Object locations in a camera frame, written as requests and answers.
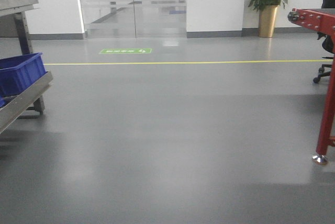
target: red machine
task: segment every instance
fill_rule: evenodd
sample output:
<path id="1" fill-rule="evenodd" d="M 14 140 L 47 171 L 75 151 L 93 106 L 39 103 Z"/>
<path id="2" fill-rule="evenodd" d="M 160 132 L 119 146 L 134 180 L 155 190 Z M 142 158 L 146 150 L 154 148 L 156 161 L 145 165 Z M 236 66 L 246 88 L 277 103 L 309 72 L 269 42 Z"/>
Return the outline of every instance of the red machine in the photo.
<path id="1" fill-rule="evenodd" d="M 322 32 L 329 35 L 335 42 L 335 9 L 293 9 L 288 14 L 288 20 L 302 27 Z M 313 156 L 313 160 L 325 165 L 327 164 L 327 149 L 328 146 L 335 147 L 335 136 L 331 136 L 331 128 L 335 116 L 335 65 L 332 64 L 330 73 L 330 81 L 326 96 L 326 104 L 323 111 L 320 134 L 317 145 L 317 155 Z"/>

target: yellow floor line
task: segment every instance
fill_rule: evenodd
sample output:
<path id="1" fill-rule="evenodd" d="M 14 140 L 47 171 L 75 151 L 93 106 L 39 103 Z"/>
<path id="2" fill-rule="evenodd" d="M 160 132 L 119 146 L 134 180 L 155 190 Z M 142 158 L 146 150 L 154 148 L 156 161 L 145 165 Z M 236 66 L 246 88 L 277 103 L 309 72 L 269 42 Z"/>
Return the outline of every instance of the yellow floor line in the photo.
<path id="1" fill-rule="evenodd" d="M 44 65 L 141 65 L 141 64 L 223 64 L 223 63 L 309 63 L 331 62 L 332 60 L 253 60 L 220 62 L 123 62 L 123 63 L 45 63 Z"/>

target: metal shelf rack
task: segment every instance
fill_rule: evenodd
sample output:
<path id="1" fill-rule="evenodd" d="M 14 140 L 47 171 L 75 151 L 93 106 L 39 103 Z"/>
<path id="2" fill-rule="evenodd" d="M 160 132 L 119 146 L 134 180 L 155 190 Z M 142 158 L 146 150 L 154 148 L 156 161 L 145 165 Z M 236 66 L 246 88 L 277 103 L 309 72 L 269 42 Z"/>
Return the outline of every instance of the metal shelf rack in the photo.
<path id="1" fill-rule="evenodd" d="M 38 0 L 0 0 L 0 17 L 13 16 L 22 54 L 33 53 L 25 11 L 34 9 L 33 4 L 36 3 Z M 4 98 L 9 102 L 0 108 L 0 133 L 25 110 L 35 110 L 43 114 L 45 107 L 42 95 L 50 87 L 52 79 L 51 72 L 47 72 L 21 94 Z"/>

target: glass door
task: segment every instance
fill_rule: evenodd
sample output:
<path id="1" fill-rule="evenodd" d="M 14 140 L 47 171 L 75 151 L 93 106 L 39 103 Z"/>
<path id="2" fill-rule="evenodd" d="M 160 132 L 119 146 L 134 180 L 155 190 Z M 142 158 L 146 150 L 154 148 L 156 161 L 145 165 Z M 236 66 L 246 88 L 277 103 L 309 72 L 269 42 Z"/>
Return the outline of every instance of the glass door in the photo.
<path id="1" fill-rule="evenodd" d="M 81 0 L 89 38 L 186 37 L 186 0 Z"/>
<path id="2" fill-rule="evenodd" d="M 186 37 L 186 0 L 135 0 L 137 37 Z"/>

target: chair wheel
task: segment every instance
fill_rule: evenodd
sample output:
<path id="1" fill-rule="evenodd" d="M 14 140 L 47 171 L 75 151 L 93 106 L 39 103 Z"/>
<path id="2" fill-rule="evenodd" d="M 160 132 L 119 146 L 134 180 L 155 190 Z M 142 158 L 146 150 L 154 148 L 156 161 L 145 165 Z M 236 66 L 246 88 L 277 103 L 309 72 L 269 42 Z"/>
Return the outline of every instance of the chair wheel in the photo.
<path id="1" fill-rule="evenodd" d="M 315 84 L 318 84 L 318 83 L 320 82 L 320 79 L 321 79 L 321 78 L 319 78 L 319 77 L 314 77 L 313 82 L 314 82 Z"/>

